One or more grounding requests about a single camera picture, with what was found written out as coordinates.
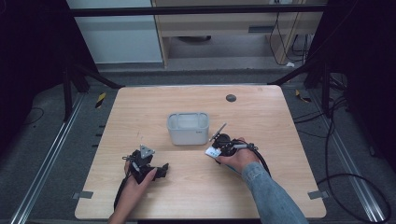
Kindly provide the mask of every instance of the metal bracket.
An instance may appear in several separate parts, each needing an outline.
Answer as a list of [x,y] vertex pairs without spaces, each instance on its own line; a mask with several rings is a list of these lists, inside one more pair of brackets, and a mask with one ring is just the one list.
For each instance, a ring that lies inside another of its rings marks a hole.
[[148,147],[140,145],[140,155],[141,155],[142,159],[145,159],[154,153],[155,153],[155,151],[153,149],[150,149]]
[[311,199],[311,200],[314,200],[317,198],[324,199],[324,198],[330,197],[329,193],[326,190],[325,191],[319,191],[319,190],[310,191],[310,192],[308,192],[308,196],[309,196],[309,199]]
[[220,128],[215,134],[212,135],[212,137],[209,139],[209,142],[211,142],[213,139],[215,139],[215,137],[219,135],[219,133],[221,132],[221,130],[222,130],[226,125],[227,125],[227,123],[224,123],[224,124],[221,126],[221,128]]
[[72,199],[79,199],[79,198],[91,199],[92,195],[93,195],[92,191],[82,191],[80,193],[75,192],[72,195]]

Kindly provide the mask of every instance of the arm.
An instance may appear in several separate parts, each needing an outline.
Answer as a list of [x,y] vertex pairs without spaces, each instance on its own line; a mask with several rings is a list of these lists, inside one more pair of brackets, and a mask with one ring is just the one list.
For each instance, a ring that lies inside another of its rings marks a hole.
[[262,223],[307,223],[300,208],[268,175],[252,151],[239,149],[231,157],[219,156],[216,160],[232,166],[242,175],[253,195]]
[[150,171],[142,183],[137,184],[136,180],[131,176],[128,178],[124,189],[122,190],[119,203],[117,204],[116,210],[108,219],[110,224],[125,223],[132,210],[136,207],[140,201],[143,193],[154,178],[157,169]]
[[259,211],[262,223],[307,223],[300,208],[264,170],[258,162],[251,162],[242,171]]

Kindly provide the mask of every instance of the white cabinet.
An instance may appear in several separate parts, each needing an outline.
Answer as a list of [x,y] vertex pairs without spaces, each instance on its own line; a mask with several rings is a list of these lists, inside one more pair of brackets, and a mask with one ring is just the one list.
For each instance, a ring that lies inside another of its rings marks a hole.
[[[151,7],[149,0],[67,0],[70,8]],[[162,63],[153,16],[76,17],[95,63]]]

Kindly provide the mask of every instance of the black cord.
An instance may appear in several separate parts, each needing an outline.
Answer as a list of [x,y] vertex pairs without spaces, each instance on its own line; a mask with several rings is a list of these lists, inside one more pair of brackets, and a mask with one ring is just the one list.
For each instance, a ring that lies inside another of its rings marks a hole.
[[325,114],[325,113],[320,113],[320,114],[318,114],[318,115],[316,115],[316,116],[314,116],[314,117],[312,117],[312,118],[310,118],[310,119],[303,119],[303,120],[294,121],[294,124],[305,123],[305,122],[308,122],[308,121],[317,119],[317,118],[319,118],[320,116],[322,116],[322,115],[324,115],[324,114]]
[[[341,100],[338,101],[338,102],[335,101],[335,102],[334,102],[334,105],[333,105],[333,107],[332,107],[332,113],[331,113],[331,116],[330,116],[331,123],[330,123],[329,131],[328,131],[327,136],[326,136],[326,143],[325,143],[325,172],[326,172],[326,177],[325,177],[324,179],[320,180],[317,184],[320,184],[320,183],[322,183],[322,182],[324,182],[324,181],[327,181],[327,185],[328,185],[328,187],[329,187],[329,192],[331,193],[331,195],[332,195],[332,197],[334,198],[335,202],[336,202],[341,208],[343,208],[348,214],[350,214],[351,216],[353,216],[353,217],[356,218],[357,220],[362,221],[362,222],[366,222],[366,223],[386,223],[386,222],[390,219],[390,217],[391,217],[391,207],[390,207],[390,204],[389,204],[388,200],[386,199],[385,195],[382,193],[382,191],[381,191],[376,185],[374,185],[371,181],[369,181],[368,179],[366,179],[366,178],[364,178],[364,177],[362,177],[362,176],[360,176],[360,175],[353,175],[353,174],[348,174],[348,173],[345,173],[345,174],[337,174],[337,175],[329,175],[329,141],[330,141],[330,136],[332,135],[332,129],[333,129],[333,127],[334,127],[334,110],[335,110],[335,108],[336,108],[336,105],[343,103],[345,100],[346,100],[346,99],[344,98],[344,99],[341,99]],[[373,222],[373,221],[368,220],[368,219],[365,219],[365,218],[363,218],[363,217],[359,217],[358,215],[356,215],[356,214],[354,214],[353,212],[351,212],[350,210],[348,210],[348,209],[338,200],[338,198],[336,197],[335,193],[334,193],[333,190],[332,190],[332,185],[331,185],[330,179],[335,178],[335,177],[337,177],[337,176],[346,176],[346,175],[347,175],[347,176],[354,176],[354,177],[357,177],[357,178],[359,178],[359,179],[362,179],[362,180],[366,181],[367,183],[369,183],[369,184],[371,185],[371,187],[373,187],[373,189],[375,189],[375,191],[377,191],[377,193],[378,193],[378,194],[381,196],[381,198],[384,200],[384,202],[385,202],[385,204],[386,204],[386,206],[387,206],[387,208],[388,208],[388,216],[387,216],[384,220],[379,221],[379,222]]]
[[38,117],[38,119],[35,119],[35,120],[30,121],[30,122],[27,122],[27,123],[23,123],[22,125],[33,124],[33,123],[38,122],[41,118],[43,118],[43,116],[44,116],[44,109],[42,109],[42,108],[40,108],[40,107],[32,107],[32,110],[34,110],[34,109],[40,110],[40,111],[41,111],[41,115]]
[[304,132],[304,131],[301,131],[301,130],[297,130],[297,132],[299,132],[299,133],[305,133],[305,134],[311,135],[311,136],[313,136],[313,137],[326,138],[326,136],[319,136],[319,135],[312,134],[312,133],[307,133],[307,132]]
[[316,113],[320,113],[320,111],[315,111],[315,112],[312,112],[312,113],[309,113],[309,114],[301,115],[300,117],[293,118],[293,119],[301,119],[301,118],[304,118],[304,117],[307,117],[307,116],[310,116],[310,115],[313,115],[313,114],[316,114]]
[[294,48],[294,46],[295,46],[295,43],[296,43],[296,41],[297,41],[297,39],[298,39],[298,35],[296,35],[295,37],[294,37],[294,41],[293,41],[293,44],[291,45],[291,51],[293,52],[293,54],[295,55],[295,56],[299,56],[299,57],[303,57],[302,58],[302,60],[304,61],[305,59],[306,59],[306,56],[307,56],[307,54],[308,54],[308,51],[309,51],[309,49],[308,49],[308,36],[309,35],[305,35],[305,38],[304,38],[304,47],[303,47],[303,49],[295,49]]
[[272,48],[272,35],[273,35],[274,30],[275,30],[275,28],[276,28],[276,29],[277,29],[277,32],[278,32],[278,34],[279,34],[279,39],[280,39],[280,42],[282,43],[283,52],[285,53],[286,58],[288,58],[288,59],[290,60],[291,63],[300,62],[300,61],[302,61],[302,60],[293,60],[293,59],[289,58],[288,53],[286,52],[285,43],[284,43],[284,41],[283,41],[282,35],[281,35],[281,33],[280,33],[280,29],[279,29],[279,14],[280,14],[279,12],[276,13],[276,21],[275,21],[274,28],[273,28],[273,30],[272,30],[272,32],[271,32],[271,34],[270,34],[270,38],[269,38],[269,39],[270,39],[270,40],[269,40],[269,42],[270,42],[270,49],[271,49],[271,51],[272,51],[272,53],[273,53],[273,55],[274,55],[275,61],[276,61],[276,63],[277,63],[278,65],[286,65],[285,63],[282,64],[282,63],[280,63],[280,62],[277,61],[276,56],[275,56],[275,53],[274,53],[274,49]]
[[243,143],[244,145],[247,145],[247,149],[252,151],[260,160],[260,163],[264,167],[265,171],[268,173],[269,176],[271,176],[270,169],[268,168],[267,162],[265,162],[265,159],[262,157],[262,154],[260,154],[259,150],[257,147],[249,147],[249,145],[252,146],[252,144],[249,144],[243,140],[240,139],[235,139],[233,141],[218,141],[218,143],[225,143],[225,144],[233,144],[234,145],[239,145]]

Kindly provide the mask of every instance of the forearm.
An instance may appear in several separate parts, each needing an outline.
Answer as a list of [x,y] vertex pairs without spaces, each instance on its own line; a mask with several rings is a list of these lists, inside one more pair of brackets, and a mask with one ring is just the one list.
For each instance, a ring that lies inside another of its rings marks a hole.
[[258,162],[247,165],[242,177],[253,195],[262,223],[307,223],[289,194]]
[[125,186],[122,190],[119,202],[117,204],[114,213],[108,219],[108,223],[110,224],[119,224],[125,223],[128,219],[128,216],[131,214],[132,210],[136,206],[137,202],[140,199],[140,194],[136,194],[133,188],[134,180],[133,178],[129,178]]

